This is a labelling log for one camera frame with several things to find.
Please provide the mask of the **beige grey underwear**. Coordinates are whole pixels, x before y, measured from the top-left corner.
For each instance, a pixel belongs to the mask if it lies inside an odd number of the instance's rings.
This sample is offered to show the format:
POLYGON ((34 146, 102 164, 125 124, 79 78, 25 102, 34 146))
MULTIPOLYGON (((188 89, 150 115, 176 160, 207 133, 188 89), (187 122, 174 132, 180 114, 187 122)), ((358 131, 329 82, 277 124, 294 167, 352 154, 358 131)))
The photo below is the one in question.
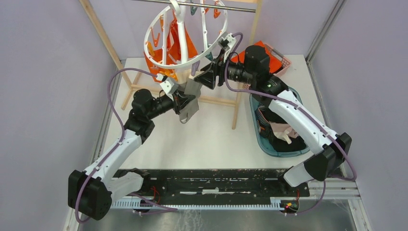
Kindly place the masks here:
POLYGON ((201 96, 202 84, 193 80, 191 70, 184 70, 178 72, 178 90, 182 91, 184 95, 194 96, 190 98, 187 105, 181 110, 179 120, 182 124, 187 123, 192 116, 199 110, 198 99, 201 96))

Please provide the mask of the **white round clip hanger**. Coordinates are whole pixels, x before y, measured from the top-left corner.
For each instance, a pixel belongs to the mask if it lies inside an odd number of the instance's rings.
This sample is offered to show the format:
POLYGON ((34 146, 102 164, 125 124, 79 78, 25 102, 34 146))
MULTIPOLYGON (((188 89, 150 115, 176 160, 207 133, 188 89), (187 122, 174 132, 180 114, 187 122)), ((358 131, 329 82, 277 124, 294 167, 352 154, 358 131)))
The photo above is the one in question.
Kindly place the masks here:
MULTIPOLYGON (((178 1, 195 3, 192 0, 178 1)), ((218 2, 219 0, 215 0, 212 5, 216 5, 218 2)), ((227 32, 228 23, 228 11, 226 10, 189 6, 174 7, 166 4, 166 7, 161 10, 147 28, 143 39, 144 54, 148 54, 145 42, 150 41, 154 50, 161 48, 163 51, 161 63, 149 57, 157 67, 174 69, 175 71, 178 69, 189 69, 195 62, 204 59, 209 52, 212 53, 217 46, 220 47, 219 42, 222 40, 222 37, 229 34, 227 32), (178 25, 181 61, 177 61, 176 64, 166 64, 166 37, 173 19, 177 20, 178 25), (198 52, 198 55, 194 58, 188 58, 184 28, 187 29, 198 52)))

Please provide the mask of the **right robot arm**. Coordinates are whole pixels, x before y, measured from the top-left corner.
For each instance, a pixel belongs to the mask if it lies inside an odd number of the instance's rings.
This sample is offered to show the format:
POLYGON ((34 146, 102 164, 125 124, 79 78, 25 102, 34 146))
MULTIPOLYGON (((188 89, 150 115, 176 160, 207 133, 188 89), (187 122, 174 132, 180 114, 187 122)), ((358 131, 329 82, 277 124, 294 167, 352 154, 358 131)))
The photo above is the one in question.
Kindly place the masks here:
POLYGON ((226 52, 201 69, 194 81, 209 89, 222 86, 229 80, 249 85, 244 92, 251 94, 268 109, 277 114, 304 140, 313 153, 304 162, 286 170, 278 183, 283 196, 291 196, 297 186, 311 180, 324 181, 348 160, 352 138, 339 134, 312 115, 295 97, 279 77, 269 68, 270 56, 262 46, 251 45, 244 51, 243 62, 233 63, 226 52))

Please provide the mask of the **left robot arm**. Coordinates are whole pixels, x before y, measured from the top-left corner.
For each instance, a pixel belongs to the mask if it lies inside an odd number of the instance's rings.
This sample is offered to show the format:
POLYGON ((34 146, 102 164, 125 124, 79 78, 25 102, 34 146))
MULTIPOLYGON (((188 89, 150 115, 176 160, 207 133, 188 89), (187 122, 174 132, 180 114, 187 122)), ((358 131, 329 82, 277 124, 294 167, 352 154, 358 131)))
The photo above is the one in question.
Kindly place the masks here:
POLYGON ((133 192, 145 196, 151 191, 148 174, 128 172, 114 179, 124 161, 145 143, 155 124, 153 119, 173 110, 177 115, 196 99, 195 95, 175 90, 170 95, 153 97, 148 89, 133 95, 126 123, 120 122, 121 135, 107 152, 83 171, 74 170, 68 177, 68 206, 74 209, 79 224, 102 219, 113 202, 133 192))

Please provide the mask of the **orange underwear on hanger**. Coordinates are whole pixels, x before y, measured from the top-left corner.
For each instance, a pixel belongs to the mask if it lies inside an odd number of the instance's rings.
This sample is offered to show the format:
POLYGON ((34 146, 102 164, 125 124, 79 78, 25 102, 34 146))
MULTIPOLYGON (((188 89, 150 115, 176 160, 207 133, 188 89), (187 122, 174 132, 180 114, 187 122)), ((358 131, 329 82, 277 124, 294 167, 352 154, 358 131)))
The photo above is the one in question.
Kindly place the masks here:
MULTIPOLYGON (((188 48, 188 58, 194 58, 198 55, 198 52, 187 32, 187 29, 184 28, 187 48, 188 48)), ((157 75, 157 74, 166 74, 171 78, 178 80, 178 76, 174 69, 163 69, 161 67, 157 67, 149 57, 153 58, 158 63, 161 63, 163 57, 163 51, 161 48, 154 50, 153 45, 150 41, 145 42, 147 46, 148 54, 145 54, 145 61, 150 73, 157 75)), ((169 32, 166 37, 166 64, 176 64, 177 61, 181 61, 181 46, 179 42, 179 33, 178 33, 178 25, 177 20, 173 19, 169 26, 169 32)))

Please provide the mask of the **purple clothespin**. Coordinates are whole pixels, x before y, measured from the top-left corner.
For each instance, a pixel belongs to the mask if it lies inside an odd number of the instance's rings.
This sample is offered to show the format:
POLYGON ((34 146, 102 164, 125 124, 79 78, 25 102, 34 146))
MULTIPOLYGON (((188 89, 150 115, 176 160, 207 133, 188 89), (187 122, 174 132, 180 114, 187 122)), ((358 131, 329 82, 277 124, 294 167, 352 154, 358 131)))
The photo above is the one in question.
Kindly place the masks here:
POLYGON ((197 75, 201 74, 201 71, 199 70, 199 67, 200 67, 200 61, 195 62, 191 66, 191 76, 192 76, 192 78, 194 78, 197 75))

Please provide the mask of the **teal clothespin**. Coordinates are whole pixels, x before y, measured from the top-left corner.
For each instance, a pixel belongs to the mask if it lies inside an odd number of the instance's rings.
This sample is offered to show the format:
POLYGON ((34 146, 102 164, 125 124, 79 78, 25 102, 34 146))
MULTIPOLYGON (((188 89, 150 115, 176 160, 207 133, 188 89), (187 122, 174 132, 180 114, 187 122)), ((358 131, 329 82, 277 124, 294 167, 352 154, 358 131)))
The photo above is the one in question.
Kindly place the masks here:
POLYGON ((209 61, 213 61, 213 59, 214 59, 213 54, 212 54, 211 52, 209 52, 209 53, 205 56, 205 58, 208 59, 209 61))

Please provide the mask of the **teal plastic basin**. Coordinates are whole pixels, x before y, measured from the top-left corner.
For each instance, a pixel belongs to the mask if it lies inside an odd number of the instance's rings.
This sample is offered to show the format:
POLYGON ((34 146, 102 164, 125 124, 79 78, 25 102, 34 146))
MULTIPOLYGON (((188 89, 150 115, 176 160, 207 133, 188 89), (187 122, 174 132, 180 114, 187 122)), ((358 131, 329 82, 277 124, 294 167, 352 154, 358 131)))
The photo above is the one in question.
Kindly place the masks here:
POLYGON ((273 157, 295 157, 306 154, 309 147, 293 127, 249 96, 255 136, 260 149, 273 157))

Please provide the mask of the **dark clothes in basin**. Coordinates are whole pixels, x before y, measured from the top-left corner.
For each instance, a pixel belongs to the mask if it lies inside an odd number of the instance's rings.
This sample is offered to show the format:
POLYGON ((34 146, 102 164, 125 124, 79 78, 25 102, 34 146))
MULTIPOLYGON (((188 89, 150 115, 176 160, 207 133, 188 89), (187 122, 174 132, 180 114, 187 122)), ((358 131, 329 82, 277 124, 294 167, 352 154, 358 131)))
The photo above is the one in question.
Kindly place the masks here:
POLYGON ((296 139, 292 139, 291 144, 276 138, 272 132, 270 122, 282 124, 287 124, 287 122, 276 113, 269 110, 262 103, 257 103, 254 113, 258 127, 258 134, 260 137, 267 140, 269 146, 276 152, 298 152, 307 148, 306 143, 300 136, 296 139))

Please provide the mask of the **metal hanging rod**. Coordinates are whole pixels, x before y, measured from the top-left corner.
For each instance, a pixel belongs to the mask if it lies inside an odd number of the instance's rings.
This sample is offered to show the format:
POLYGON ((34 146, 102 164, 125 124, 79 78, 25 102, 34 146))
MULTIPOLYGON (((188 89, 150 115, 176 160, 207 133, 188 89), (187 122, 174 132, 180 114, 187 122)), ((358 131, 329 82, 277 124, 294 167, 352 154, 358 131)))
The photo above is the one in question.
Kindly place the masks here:
POLYGON ((170 1, 170 0, 136 0, 140 2, 149 2, 149 3, 158 3, 158 4, 167 4, 170 6, 189 6, 189 7, 200 7, 200 8, 211 8, 211 9, 219 9, 219 10, 226 10, 226 11, 237 11, 237 12, 245 12, 245 13, 255 13, 256 9, 249 9, 249 8, 240 8, 240 7, 230 7, 221 5, 221 1, 218 2, 216 5, 209 5, 203 3, 191 3, 191 2, 181 2, 181 1, 170 1))

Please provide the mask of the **pink garment in basin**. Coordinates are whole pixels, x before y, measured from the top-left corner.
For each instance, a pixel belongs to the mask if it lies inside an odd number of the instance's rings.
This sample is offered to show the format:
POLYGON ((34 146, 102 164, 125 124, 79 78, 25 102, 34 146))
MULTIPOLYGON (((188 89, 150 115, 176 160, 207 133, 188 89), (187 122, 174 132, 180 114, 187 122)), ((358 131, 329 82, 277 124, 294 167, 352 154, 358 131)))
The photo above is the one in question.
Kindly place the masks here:
POLYGON ((292 139, 296 139, 299 136, 299 134, 289 124, 270 122, 270 126, 274 136, 287 142, 288 144, 291 144, 292 139))

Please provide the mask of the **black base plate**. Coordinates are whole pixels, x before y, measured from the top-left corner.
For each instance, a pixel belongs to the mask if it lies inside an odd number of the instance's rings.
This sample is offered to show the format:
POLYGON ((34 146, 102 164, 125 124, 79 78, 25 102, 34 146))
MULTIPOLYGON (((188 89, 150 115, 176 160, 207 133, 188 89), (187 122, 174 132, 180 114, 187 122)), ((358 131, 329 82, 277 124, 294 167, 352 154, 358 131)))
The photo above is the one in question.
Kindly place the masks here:
POLYGON ((147 169, 136 193, 160 205, 267 205, 271 197, 310 196, 307 183, 291 187, 283 169, 147 169))

